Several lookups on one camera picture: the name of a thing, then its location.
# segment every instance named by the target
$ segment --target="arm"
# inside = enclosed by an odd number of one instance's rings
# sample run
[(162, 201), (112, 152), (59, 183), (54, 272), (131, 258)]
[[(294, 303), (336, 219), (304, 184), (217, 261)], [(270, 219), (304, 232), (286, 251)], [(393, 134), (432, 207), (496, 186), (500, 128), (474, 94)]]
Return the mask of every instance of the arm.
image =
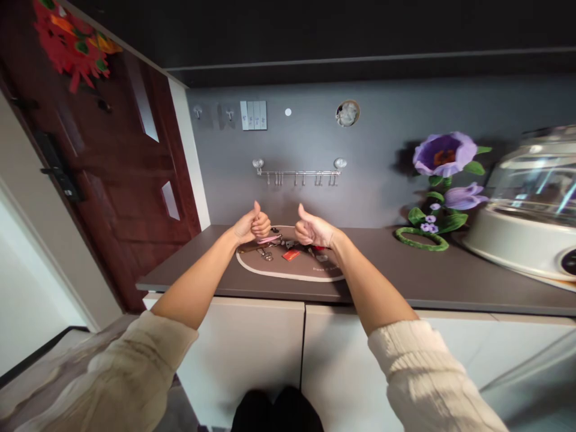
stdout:
[(418, 319), (396, 288), (342, 231), (307, 213), (302, 204), (298, 214), (302, 219), (296, 224), (298, 241), (334, 250), (367, 335), (396, 321)]
[(388, 400), (406, 431), (506, 431), (442, 336), (418, 315), (352, 241), (298, 209), (302, 244), (332, 248), (360, 321), (388, 381)]
[(88, 364), (44, 413), (19, 431), (152, 431), (166, 409), (176, 369), (198, 337), (236, 246), (266, 237), (268, 216), (245, 214), (122, 337)]
[(202, 258), (174, 282), (152, 307), (152, 313), (198, 330), (236, 248), (256, 237), (266, 237), (270, 226), (268, 216), (254, 202), (254, 209), (242, 216)]

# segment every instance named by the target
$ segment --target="cabinet door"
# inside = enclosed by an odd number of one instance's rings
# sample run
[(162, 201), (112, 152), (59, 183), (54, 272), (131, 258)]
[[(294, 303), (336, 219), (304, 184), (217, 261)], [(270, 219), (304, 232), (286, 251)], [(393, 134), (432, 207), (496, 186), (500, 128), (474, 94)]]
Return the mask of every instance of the cabinet door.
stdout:
[[(454, 356), (469, 364), (497, 323), (489, 314), (418, 311)], [(306, 306), (302, 393), (326, 432), (404, 430), (386, 397), (386, 378), (352, 308)]]
[(482, 397), (514, 432), (573, 430), (574, 321), (493, 316), (498, 325), (468, 366)]
[[(154, 297), (146, 296), (150, 308)], [(217, 297), (178, 377), (201, 424), (230, 428), (251, 389), (299, 386), (304, 303)]]

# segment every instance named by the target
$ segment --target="light switch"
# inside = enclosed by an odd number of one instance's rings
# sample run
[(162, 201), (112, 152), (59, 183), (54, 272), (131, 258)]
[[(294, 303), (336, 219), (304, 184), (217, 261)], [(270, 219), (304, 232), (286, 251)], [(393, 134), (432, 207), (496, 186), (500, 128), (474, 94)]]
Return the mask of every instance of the light switch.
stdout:
[(254, 130), (260, 130), (260, 102), (254, 102)]
[(242, 130), (267, 130), (266, 101), (240, 101)]
[(248, 130), (248, 107), (246, 101), (240, 101), (240, 115), (242, 116), (242, 130)]
[(268, 129), (266, 118), (266, 101), (260, 101), (260, 129)]
[(246, 102), (248, 109), (248, 130), (254, 130), (254, 102)]

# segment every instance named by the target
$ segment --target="sleeve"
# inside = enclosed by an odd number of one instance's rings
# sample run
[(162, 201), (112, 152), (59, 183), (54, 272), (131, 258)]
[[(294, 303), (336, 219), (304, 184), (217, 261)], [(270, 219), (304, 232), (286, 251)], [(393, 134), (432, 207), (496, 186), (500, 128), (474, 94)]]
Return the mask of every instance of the sleeve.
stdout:
[(17, 431), (153, 430), (176, 369), (197, 338), (196, 330), (145, 311), (48, 410)]
[(388, 400), (407, 432), (508, 430), (426, 321), (379, 328), (368, 346), (386, 375)]

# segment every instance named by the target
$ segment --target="metal hook rail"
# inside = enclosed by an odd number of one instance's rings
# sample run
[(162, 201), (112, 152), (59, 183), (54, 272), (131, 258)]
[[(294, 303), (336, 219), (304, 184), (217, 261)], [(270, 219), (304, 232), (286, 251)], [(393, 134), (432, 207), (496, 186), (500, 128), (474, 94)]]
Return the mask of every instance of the metal hook rail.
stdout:
[(274, 177), (274, 185), (282, 186), (284, 184), (284, 176), (294, 177), (294, 186), (298, 185), (299, 177), (302, 177), (302, 186), (306, 186), (306, 177), (314, 176), (314, 186), (322, 186), (324, 177), (328, 177), (328, 186), (337, 186), (337, 179), (342, 174), (341, 169), (347, 165), (345, 159), (338, 158), (334, 161), (336, 170), (332, 171), (262, 171), (264, 161), (262, 159), (254, 159), (252, 165), (256, 168), (256, 174), (259, 176), (266, 176), (267, 184), (270, 184), (270, 177)]

